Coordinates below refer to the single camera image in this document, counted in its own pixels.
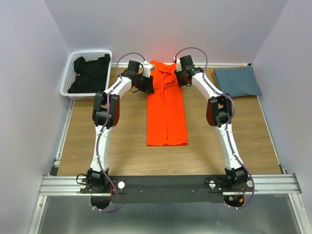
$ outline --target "white laundry basket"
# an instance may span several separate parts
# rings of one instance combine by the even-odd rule
[[[86,99],[94,99],[95,93],[86,93],[86,94],[69,94],[68,90],[72,86],[72,84],[75,81],[76,72],[74,71],[74,61],[78,59],[79,57],[84,57],[86,61],[91,60],[97,60],[99,57],[103,57],[105,54],[109,54],[111,57],[111,60],[108,65],[108,71],[107,71],[107,80],[106,80],[106,87],[108,88],[109,83],[109,77],[111,73],[111,65],[112,65],[112,52],[109,50],[82,50],[82,51],[76,51],[70,54],[66,68],[65,73],[63,76],[62,84],[60,86],[60,94],[63,96],[70,97],[74,100],[86,100]]]

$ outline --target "teal cloth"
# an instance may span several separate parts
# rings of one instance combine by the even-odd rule
[[[231,97],[262,95],[252,67],[215,69],[219,89]]]

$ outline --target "metal floor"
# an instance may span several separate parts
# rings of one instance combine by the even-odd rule
[[[299,234],[288,194],[255,195],[243,210],[219,203],[122,204],[92,210],[89,196],[50,196],[40,234]]]

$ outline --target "orange cloth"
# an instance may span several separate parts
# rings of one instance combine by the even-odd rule
[[[182,88],[174,70],[176,64],[151,61],[154,94],[147,95],[147,145],[186,145],[187,129]]]

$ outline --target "wooden surface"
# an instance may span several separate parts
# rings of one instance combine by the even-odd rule
[[[214,82],[212,69],[207,76]],[[117,78],[111,71],[110,85]],[[183,87],[188,130],[187,146],[146,146],[146,95],[127,92],[120,102],[120,119],[111,138],[111,175],[213,175],[224,173],[217,134],[206,121],[207,102],[194,87]],[[252,174],[280,174],[257,97],[234,99],[233,133],[238,151]],[[93,101],[76,101],[58,170],[76,176],[90,168],[95,144]]]

